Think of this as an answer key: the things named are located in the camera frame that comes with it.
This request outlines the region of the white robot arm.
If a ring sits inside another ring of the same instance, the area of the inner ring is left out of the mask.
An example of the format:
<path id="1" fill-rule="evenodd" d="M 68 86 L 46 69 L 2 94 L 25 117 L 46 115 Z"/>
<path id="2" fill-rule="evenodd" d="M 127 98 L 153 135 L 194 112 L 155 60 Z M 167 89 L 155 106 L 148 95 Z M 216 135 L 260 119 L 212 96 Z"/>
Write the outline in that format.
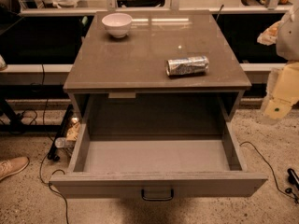
<path id="1" fill-rule="evenodd" d="M 273 68 L 268 76 L 266 96 L 261 106 L 262 121 L 281 121 L 299 102 L 299 1 L 296 1 L 280 21 L 259 35 L 263 45 L 276 45 L 277 55 L 287 63 Z"/>

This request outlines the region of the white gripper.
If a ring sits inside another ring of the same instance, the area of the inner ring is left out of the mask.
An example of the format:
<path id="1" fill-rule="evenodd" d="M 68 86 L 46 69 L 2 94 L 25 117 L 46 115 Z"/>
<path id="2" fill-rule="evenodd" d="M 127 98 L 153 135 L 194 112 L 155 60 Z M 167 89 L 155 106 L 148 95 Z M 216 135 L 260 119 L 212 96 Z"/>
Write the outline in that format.
<path id="1" fill-rule="evenodd" d="M 275 44 L 278 27 L 279 21 L 273 23 L 260 33 L 257 42 L 266 46 Z M 279 71 L 272 95 L 275 99 L 266 96 L 261 106 L 260 121 L 268 125 L 280 122 L 292 110 L 291 105 L 299 101 L 299 62 L 287 63 Z"/>

